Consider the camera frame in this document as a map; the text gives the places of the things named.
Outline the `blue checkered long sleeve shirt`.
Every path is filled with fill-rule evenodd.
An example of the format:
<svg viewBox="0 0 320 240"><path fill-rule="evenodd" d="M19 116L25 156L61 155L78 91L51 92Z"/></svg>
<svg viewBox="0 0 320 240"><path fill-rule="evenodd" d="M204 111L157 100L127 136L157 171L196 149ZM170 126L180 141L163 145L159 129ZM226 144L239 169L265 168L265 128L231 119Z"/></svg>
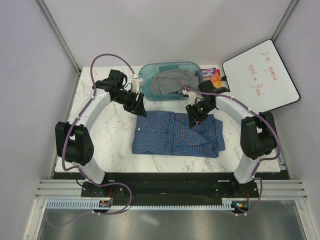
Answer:
<svg viewBox="0 0 320 240"><path fill-rule="evenodd" d="M186 113L152 110L138 116L131 151L138 155L217 158L224 151L223 122L208 115L189 127Z"/></svg>

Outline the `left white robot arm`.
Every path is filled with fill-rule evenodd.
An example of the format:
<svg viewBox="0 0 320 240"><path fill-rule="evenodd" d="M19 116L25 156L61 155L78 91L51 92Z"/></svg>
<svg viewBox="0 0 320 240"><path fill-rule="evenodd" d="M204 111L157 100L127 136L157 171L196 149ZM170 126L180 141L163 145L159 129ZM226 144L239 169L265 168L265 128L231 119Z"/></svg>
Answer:
<svg viewBox="0 0 320 240"><path fill-rule="evenodd" d="M91 95L81 109L66 122L59 121L55 126L57 155L62 164L71 163L85 179L92 183L92 191L99 197L106 196L110 185L103 171L94 159L94 144L90 130L101 112L111 103L123 106L128 113L146 117L144 94L139 91L143 80L128 77L119 70L112 69L107 78L93 83Z"/></svg>

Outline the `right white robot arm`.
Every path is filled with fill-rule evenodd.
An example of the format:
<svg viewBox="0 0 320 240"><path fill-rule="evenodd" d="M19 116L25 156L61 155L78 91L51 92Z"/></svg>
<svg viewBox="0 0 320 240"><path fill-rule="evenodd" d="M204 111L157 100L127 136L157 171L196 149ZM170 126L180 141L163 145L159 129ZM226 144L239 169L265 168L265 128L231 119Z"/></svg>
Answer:
<svg viewBox="0 0 320 240"><path fill-rule="evenodd" d="M208 118L210 111L217 109L225 112L240 125L240 147L243 155L233 172L234 181L229 184L229 191L235 197L247 191L247 183L264 161L275 160L280 156L281 145L276 133L273 115L267 112L256 113L240 100L236 99L226 88L214 88L210 82L203 82L194 90L185 85L182 92L189 96L189 105L185 107L189 116L190 128Z"/></svg>

